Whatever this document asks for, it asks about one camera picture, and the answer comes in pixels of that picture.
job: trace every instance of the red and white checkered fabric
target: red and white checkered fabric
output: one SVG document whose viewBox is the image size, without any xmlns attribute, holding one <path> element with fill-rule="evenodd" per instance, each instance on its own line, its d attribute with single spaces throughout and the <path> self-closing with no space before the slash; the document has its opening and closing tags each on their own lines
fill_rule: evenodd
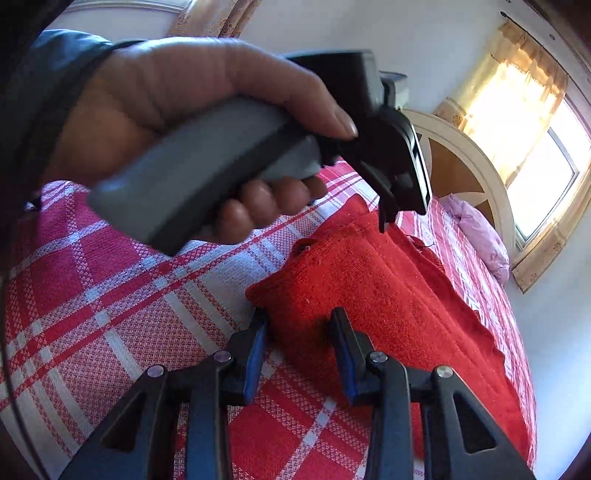
<svg viewBox="0 0 591 480">
<path fill-rule="evenodd" d="M 278 270 L 353 194 L 377 195 L 344 162 L 323 171 L 329 194 L 235 246 L 191 242 L 169 259 L 114 231 L 85 204 L 85 190 L 57 182 L 43 210 L 20 223 L 7 288 L 8 356 L 18 404 L 52 478 L 118 398 L 153 364 L 194 365 L 250 320 L 247 286 Z M 502 288 L 437 201 L 399 226 L 432 245 L 459 294 L 480 312 L 505 354 L 532 438 L 535 400 L 521 337 Z M 0 417 L 25 452 L 0 385 Z M 232 432 L 248 432 L 236 437 Z M 364 475 L 368 431 L 335 408 L 281 352 L 266 359 L 252 406 L 230 411 L 234 476 L 240 480 L 350 480 Z M 177 477 L 182 476 L 180 422 Z M 421 478 L 421 463 L 415 464 Z"/>
</svg>

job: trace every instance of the red cloth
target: red cloth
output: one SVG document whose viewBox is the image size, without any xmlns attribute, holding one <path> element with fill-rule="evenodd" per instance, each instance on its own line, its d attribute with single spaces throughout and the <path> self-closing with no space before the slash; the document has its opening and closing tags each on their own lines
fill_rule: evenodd
<svg viewBox="0 0 591 480">
<path fill-rule="evenodd" d="M 376 216 L 361 197 L 352 197 L 246 296 L 267 309 L 272 337 L 286 357 L 339 404 L 346 400 L 326 329 L 336 306 L 345 308 L 353 328 L 367 333 L 374 347 L 403 364 L 428 371 L 451 365 L 527 459 L 519 398 L 493 336 L 456 294 L 435 254 L 396 226 L 380 234 Z M 415 452 L 422 456 L 416 413 Z M 369 420 L 363 410 L 359 415 Z"/>
</svg>

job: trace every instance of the metal rivet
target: metal rivet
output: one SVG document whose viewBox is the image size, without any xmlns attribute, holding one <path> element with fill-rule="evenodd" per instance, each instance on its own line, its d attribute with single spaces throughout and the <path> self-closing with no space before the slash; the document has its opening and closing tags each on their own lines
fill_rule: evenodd
<svg viewBox="0 0 591 480">
<path fill-rule="evenodd" d="M 213 354 L 213 359 L 216 362 L 220 362 L 221 364 L 224 364 L 225 362 L 230 361 L 231 358 L 232 358 L 232 354 L 230 352 L 228 352 L 227 350 L 220 350 L 219 352 L 215 352 Z"/>
<path fill-rule="evenodd" d="M 369 354 L 369 359 L 377 364 L 383 364 L 388 359 L 388 355 L 384 352 L 375 351 Z"/>
<path fill-rule="evenodd" d="M 437 367 L 437 375 L 441 378 L 449 378 L 453 375 L 453 370 L 447 365 L 441 365 L 440 367 Z"/>
<path fill-rule="evenodd" d="M 148 376 L 152 378 L 162 377 L 164 375 L 164 367 L 162 365 L 152 365 L 148 368 Z"/>
</svg>

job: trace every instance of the sleeve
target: sleeve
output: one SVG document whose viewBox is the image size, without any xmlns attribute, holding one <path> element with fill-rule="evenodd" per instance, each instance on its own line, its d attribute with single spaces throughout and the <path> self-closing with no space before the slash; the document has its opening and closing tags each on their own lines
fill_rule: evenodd
<svg viewBox="0 0 591 480">
<path fill-rule="evenodd" d="M 46 30 L 14 70 L 0 98 L 0 251 L 33 199 L 70 109 L 86 81 L 117 48 L 104 38 Z"/>
</svg>

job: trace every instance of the curtain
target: curtain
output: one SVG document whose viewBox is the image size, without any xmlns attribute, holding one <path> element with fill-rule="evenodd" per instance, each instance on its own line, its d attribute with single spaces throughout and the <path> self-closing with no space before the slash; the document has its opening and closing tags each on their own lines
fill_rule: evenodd
<svg viewBox="0 0 591 480">
<path fill-rule="evenodd" d="M 435 115 L 474 140 L 508 187 L 548 131 L 568 78 L 543 47 L 508 20 L 482 61 Z"/>
<path fill-rule="evenodd" d="M 168 36 L 239 37 L 261 0 L 190 0 Z"/>
</svg>

